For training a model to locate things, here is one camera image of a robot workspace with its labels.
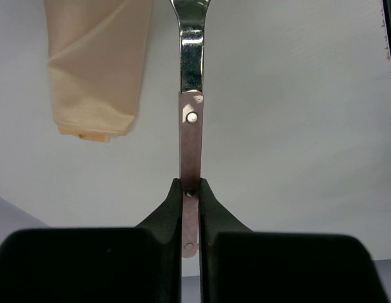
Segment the peach satin cloth napkin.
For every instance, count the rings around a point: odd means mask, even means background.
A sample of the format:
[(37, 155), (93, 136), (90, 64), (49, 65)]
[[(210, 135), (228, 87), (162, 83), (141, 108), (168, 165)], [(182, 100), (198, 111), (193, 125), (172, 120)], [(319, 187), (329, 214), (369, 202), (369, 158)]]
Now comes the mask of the peach satin cloth napkin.
[(107, 143), (134, 123), (151, 1), (46, 1), (50, 101), (58, 131)]

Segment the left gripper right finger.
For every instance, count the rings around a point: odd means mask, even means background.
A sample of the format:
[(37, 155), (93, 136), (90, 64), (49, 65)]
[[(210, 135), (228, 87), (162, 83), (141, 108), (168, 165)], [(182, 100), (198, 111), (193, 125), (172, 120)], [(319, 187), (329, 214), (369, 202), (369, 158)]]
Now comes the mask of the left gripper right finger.
[(388, 302), (364, 245), (342, 234), (254, 232), (199, 186), (203, 302)]

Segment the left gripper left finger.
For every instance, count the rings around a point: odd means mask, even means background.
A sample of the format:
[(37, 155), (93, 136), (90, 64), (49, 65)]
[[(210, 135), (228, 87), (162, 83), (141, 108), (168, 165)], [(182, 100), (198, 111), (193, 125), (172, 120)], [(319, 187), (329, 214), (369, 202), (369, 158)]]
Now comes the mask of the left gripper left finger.
[(0, 302), (180, 302), (182, 186), (135, 227), (25, 229), (0, 245)]

